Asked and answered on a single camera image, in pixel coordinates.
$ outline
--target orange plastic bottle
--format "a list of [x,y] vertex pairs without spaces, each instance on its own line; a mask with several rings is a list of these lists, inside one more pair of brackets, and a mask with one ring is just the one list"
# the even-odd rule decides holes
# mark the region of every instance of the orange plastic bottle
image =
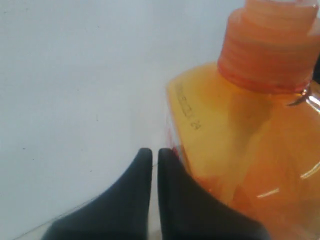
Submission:
[[166,88],[170,144],[190,175],[275,240],[320,239],[318,8],[246,0],[217,63]]

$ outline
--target white background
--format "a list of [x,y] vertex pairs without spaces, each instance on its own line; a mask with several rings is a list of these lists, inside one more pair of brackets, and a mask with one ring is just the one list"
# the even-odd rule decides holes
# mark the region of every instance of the white background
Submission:
[[164,86],[218,58],[243,0],[0,0],[0,239],[165,147]]

